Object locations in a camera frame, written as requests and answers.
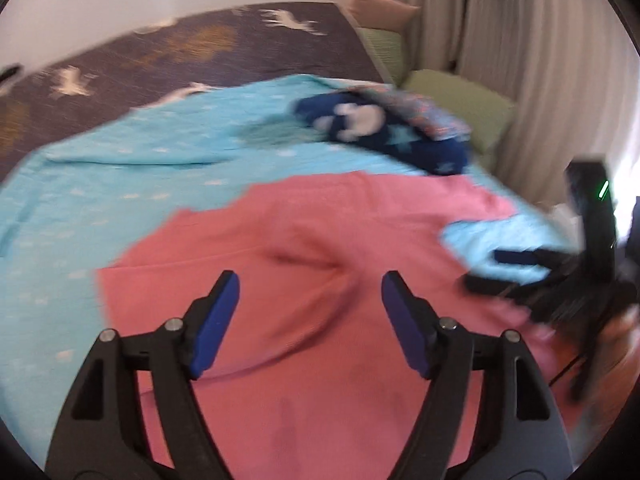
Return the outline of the pink knit garment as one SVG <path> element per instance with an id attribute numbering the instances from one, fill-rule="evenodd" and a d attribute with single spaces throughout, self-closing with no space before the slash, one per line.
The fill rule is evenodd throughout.
<path id="1" fill-rule="evenodd" d="M 462 292 L 463 266 L 440 241 L 450 223 L 501 226 L 513 214 L 510 200 L 462 176 L 292 177 L 256 184 L 226 208 L 176 212 L 98 280 L 127 336 L 182 315 L 234 271 L 238 307 L 194 385 L 232 474 L 384 479 L 427 389 L 382 305 L 387 271 L 468 330 L 518 330 L 544 376 L 565 361 L 523 310 Z"/>

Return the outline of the green pillow front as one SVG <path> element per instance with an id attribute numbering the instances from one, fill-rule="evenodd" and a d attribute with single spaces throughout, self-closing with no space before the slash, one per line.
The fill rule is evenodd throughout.
<path id="1" fill-rule="evenodd" d="M 506 96 L 439 70 L 414 70 L 402 88 L 429 96 L 440 108 L 463 119 L 471 128 L 474 152 L 485 157 L 495 154 L 516 110 Z"/>

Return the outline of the floral patterned folded garment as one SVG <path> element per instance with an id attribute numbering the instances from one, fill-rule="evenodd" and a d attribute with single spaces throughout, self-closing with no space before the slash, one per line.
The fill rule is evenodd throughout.
<path id="1" fill-rule="evenodd" d="M 471 127 L 463 119 L 440 108 L 429 96 L 385 84 L 357 84 L 348 87 L 347 91 L 378 104 L 434 141 L 467 141 L 470 138 Z"/>

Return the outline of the beige pleated curtain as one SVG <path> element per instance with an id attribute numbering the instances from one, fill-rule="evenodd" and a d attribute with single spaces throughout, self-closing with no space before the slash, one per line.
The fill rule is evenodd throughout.
<path id="1" fill-rule="evenodd" d="M 449 70 L 460 0 L 399 1 L 420 8 L 413 63 Z M 608 0 L 472 0 L 456 73 L 516 104 L 494 171 L 518 195 L 562 202 L 568 162 L 601 156 L 614 200 L 637 196 L 639 55 Z"/>

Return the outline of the light blue star quilt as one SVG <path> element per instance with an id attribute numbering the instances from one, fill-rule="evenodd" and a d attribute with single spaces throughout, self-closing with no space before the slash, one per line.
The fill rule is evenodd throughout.
<path id="1" fill-rule="evenodd" d="M 201 93 L 40 148 L 17 169 L 1 190 L 1 416 L 37 462 L 47 456 L 68 390 L 96 337 L 104 328 L 116 330 L 100 270 L 176 212 L 226 208 L 256 184 L 292 177 L 443 178 L 383 154 L 323 142 L 295 119 L 297 100 L 331 90 L 325 80 L 296 75 Z M 482 269 L 539 280 L 538 271 L 498 266 L 491 253 L 560 246 L 559 233 L 484 172 L 458 176 L 514 207 L 501 226 L 458 221 L 442 230 L 442 246 L 462 264 L 462 275 Z"/>

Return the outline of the navy star fleece garment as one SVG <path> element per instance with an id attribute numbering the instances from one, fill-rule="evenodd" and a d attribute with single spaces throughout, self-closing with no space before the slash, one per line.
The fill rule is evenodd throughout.
<path id="1" fill-rule="evenodd" d="M 347 89 L 297 101 L 297 119 L 335 143 L 352 144 L 400 160 L 428 174 L 462 174 L 469 165 L 467 141 L 434 141 L 378 104 Z"/>

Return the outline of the green pillow near headboard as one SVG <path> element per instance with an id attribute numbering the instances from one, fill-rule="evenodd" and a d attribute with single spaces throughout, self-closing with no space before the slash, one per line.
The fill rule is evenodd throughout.
<path id="1" fill-rule="evenodd" d="M 399 87 L 406 78 L 408 65 L 404 38 L 397 32 L 358 28 L 363 43 L 386 79 Z"/>

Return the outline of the beige pillow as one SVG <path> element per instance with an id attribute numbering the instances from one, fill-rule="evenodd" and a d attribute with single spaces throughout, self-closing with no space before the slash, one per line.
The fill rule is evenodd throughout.
<path id="1" fill-rule="evenodd" d="M 348 12 L 360 27 L 403 34 L 420 8 L 397 0 L 350 0 Z"/>

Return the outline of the dark deer-print mattress cover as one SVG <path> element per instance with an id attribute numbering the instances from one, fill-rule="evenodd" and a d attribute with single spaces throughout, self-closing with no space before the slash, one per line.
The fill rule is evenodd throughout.
<path id="1" fill-rule="evenodd" d="M 44 144 L 172 92 L 293 74 L 390 78 L 335 3 L 275 2 L 195 14 L 16 77 L 1 96 L 1 173 L 7 176 Z"/>

